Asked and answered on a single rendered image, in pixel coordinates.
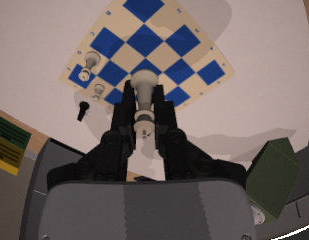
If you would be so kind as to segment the white pawn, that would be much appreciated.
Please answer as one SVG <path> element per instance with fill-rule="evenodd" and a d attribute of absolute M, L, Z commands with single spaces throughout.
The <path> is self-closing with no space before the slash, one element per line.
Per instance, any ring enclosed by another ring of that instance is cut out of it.
<path fill-rule="evenodd" d="M 99 98 L 100 98 L 100 94 L 104 92 L 105 88 L 103 85 L 101 84 L 96 84 L 94 86 L 94 90 L 95 90 L 95 94 L 94 94 L 94 97 L 93 97 L 93 100 L 95 102 L 98 102 L 99 101 Z"/>

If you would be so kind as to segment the blue and cream chessboard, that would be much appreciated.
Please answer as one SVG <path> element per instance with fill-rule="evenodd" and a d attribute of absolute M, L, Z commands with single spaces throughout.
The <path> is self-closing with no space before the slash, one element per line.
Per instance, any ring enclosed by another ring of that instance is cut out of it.
<path fill-rule="evenodd" d="M 99 54 L 87 81 L 79 79 L 88 52 Z M 125 82 L 139 69 L 158 74 L 165 101 L 178 113 L 235 75 L 220 51 L 177 0 L 113 0 L 87 32 L 59 81 L 114 110 Z"/>

